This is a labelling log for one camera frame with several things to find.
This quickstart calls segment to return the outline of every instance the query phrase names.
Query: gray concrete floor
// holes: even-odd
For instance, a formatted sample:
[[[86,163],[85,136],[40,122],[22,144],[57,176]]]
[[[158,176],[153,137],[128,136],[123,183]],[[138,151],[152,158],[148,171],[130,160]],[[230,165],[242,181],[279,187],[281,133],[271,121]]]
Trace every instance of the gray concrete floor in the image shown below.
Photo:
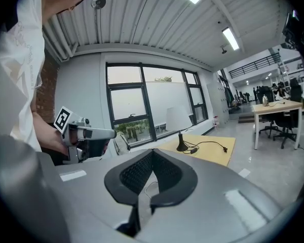
[[[260,129],[268,123],[260,123]],[[246,177],[250,182],[270,194],[281,207],[295,201],[304,184],[304,150],[294,149],[294,142],[287,140],[281,149],[282,139],[273,141],[267,134],[259,135],[258,150],[254,149],[254,124],[238,124],[231,120],[223,128],[207,134],[209,136],[235,137],[235,147],[229,168],[235,172],[243,169],[251,173]],[[304,148],[304,115],[300,146]]]
[[[252,106],[259,104],[259,101],[250,101],[248,103],[243,103],[239,106],[239,110],[235,111],[234,113],[230,114],[230,119],[239,119],[240,115],[246,115],[252,113]]]

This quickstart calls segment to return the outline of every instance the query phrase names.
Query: railing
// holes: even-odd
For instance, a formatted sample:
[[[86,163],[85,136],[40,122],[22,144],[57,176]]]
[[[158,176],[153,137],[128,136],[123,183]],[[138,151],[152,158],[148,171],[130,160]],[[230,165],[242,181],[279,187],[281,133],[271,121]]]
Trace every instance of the railing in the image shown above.
[[[279,61],[280,61],[280,54],[275,53],[275,54],[272,54],[268,57],[259,59],[257,61],[254,61],[254,62],[249,63],[247,65],[244,65],[242,67],[234,69],[234,70],[230,71],[229,73],[231,75],[231,78],[234,78],[234,77],[244,75],[244,74],[250,73],[252,71],[258,70],[258,69],[263,68],[263,67],[267,67],[267,66],[270,66],[270,65],[277,64]]]

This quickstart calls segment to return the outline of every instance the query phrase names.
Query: wooden table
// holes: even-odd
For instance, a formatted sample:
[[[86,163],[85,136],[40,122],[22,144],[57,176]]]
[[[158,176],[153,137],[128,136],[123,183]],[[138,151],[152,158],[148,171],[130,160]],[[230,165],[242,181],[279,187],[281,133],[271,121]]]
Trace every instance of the wooden table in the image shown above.
[[[263,106],[262,104],[253,105],[254,112],[254,122],[255,122],[255,144],[254,149],[258,148],[258,140],[259,140],[259,115],[276,113],[276,112],[284,112],[291,110],[298,110],[298,128],[297,128],[297,136],[295,142],[295,149],[298,148],[299,139],[300,139],[300,131],[302,125],[302,103],[294,102],[290,100],[281,100],[276,102],[269,103],[270,106]]]
[[[214,163],[218,163],[223,166],[227,166],[229,164],[234,144],[235,138],[229,137],[212,137],[212,136],[199,136],[199,135],[191,135],[191,134],[182,134],[183,140],[194,143],[195,145],[202,141],[216,141],[219,144],[223,145],[227,148],[227,153],[223,151],[223,148],[217,143],[201,143],[199,144],[199,149],[197,152],[193,154],[186,154],[187,156],[197,157],[203,160],[211,161]],[[164,144],[161,144],[155,148],[170,150],[176,153],[184,154],[183,152],[177,151],[177,146],[179,144],[178,136]]]

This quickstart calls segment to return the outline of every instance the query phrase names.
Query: corrugated metal ceiling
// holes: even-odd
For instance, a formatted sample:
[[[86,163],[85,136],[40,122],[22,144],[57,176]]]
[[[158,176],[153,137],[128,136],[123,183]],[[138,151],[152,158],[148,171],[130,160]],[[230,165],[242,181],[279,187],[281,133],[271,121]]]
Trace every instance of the corrugated metal ceiling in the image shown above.
[[[104,8],[94,10],[91,0],[85,0],[72,12],[59,14],[59,26],[49,20],[43,28],[48,49],[60,60],[72,56],[58,36],[60,28],[71,50],[77,43],[78,50],[92,44],[136,44],[178,53],[213,67],[248,54],[266,41],[278,40],[285,13],[279,0],[220,0],[243,46],[233,51],[221,32],[232,22],[215,0],[200,0],[196,5],[188,0],[106,1]],[[221,53],[223,46],[226,54]]]

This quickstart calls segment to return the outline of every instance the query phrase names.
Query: brick wall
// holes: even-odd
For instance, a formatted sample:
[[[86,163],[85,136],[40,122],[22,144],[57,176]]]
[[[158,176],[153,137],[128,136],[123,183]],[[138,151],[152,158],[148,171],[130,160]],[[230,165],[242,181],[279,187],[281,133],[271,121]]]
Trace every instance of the brick wall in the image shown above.
[[[47,123],[54,121],[54,98],[58,70],[58,63],[45,50],[45,62],[41,71],[43,84],[37,89],[36,107],[37,113]]]

